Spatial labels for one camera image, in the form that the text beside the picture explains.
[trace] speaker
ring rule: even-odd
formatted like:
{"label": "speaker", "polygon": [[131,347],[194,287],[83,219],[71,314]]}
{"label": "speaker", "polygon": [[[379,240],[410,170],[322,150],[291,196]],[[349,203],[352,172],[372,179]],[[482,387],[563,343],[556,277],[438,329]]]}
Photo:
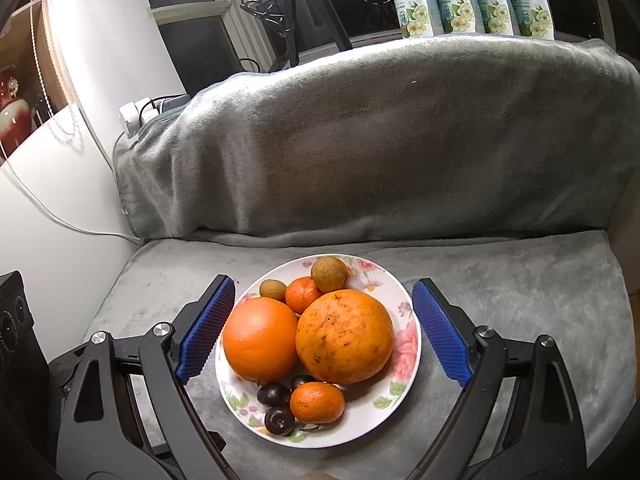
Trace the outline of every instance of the speaker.
{"label": "speaker", "polygon": [[0,478],[55,478],[48,450],[49,367],[20,272],[0,276]]}

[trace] gray cushion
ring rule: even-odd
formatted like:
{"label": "gray cushion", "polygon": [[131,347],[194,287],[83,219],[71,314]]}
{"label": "gray cushion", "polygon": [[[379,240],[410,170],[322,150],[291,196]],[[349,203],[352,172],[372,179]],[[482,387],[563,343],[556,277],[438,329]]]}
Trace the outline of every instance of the gray cushion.
{"label": "gray cushion", "polygon": [[450,35],[239,74],[116,162],[143,238],[245,247],[604,229],[640,75],[601,40]]}
{"label": "gray cushion", "polygon": [[[86,337],[98,329],[117,337],[142,334],[156,322],[173,319],[218,273],[233,277],[241,294],[273,267],[327,251],[373,260],[408,290],[419,278],[431,277],[473,322],[491,325],[504,337],[532,341],[540,333],[554,336],[580,403],[590,461],[631,409],[636,374],[631,310],[604,232],[439,247],[370,243],[265,250],[153,242],[126,265]],[[512,384],[504,383],[476,459],[488,455],[500,429]],[[404,479],[460,392],[424,340],[414,386],[386,423],[342,446],[300,450],[267,442],[235,419],[220,396],[212,358],[187,390],[207,428],[227,440],[224,455],[246,480],[280,480],[311,470],[343,480]],[[158,443],[162,436],[141,381],[136,394],[152,442]],[[281,476],[283,468],[290,472]]]}

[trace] floral plate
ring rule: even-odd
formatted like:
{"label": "floral plate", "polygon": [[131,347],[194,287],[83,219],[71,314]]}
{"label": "floral plate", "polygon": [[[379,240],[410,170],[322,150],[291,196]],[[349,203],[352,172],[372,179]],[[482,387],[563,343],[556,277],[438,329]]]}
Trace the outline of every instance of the floral plate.
{"label": "floral plate", "polygon": [[[373,430],[398,407],[414,382],[422,341],[411,298],[398,280],[379,265],[346,254],[315,254],[283,264],[253,283],[236,301],[236,306],[259,296],[264,280],[280,280],[289,284],[300,276],[308,276],[319,256],[336,256],[347,265],[349,275],[345,288],[361,290],[382,303],[393,322],[396,342],[385,368],[367,381],[341,386],[347,401],[344,415],[327,426],[303,426],[299,423],[288,436],[269,433],[264,427],[265,407],[255,398],[258,386],[239,378],[230,368],[222,345],[216,345],[216,377],[226,405],[249,430],[261,437],[289,447],[319,448],[343,444]],[[305,373],[302,364],[292,377]],[[290,378],[281,381],[289,386]]]}

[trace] vase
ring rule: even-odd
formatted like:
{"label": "vase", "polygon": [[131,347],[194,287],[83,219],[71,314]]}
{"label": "vase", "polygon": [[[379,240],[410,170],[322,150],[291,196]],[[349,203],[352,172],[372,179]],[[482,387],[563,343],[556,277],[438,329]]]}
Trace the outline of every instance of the vase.
{"label": "vase", "polygon": [[15,66],[0,70],[0,141],[6,156],[10,156],[31,135],[31,109],[18,98]]}

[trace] textured blue rubber pad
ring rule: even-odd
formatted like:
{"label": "textured blue rubber pad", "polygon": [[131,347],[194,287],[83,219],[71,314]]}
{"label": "textured blue rubber pad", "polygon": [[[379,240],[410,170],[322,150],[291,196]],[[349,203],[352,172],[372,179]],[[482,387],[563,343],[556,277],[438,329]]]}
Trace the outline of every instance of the textured blue rubber pad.
{"label": "textured blue rubber pad", "polygon": [[222,285],[207,303],[200,317],[193,324],[180,345],[180,361],[176,377],[184,385],[197,377],[204,368],[218,336],[234,307],[236,286],[234,280],[225,278]]}
{"label": "textured blue rubber pad", "polygon": [[449,379],[463,388],[471,380],[466,344],[423,282],[411,293],[414,312]]}

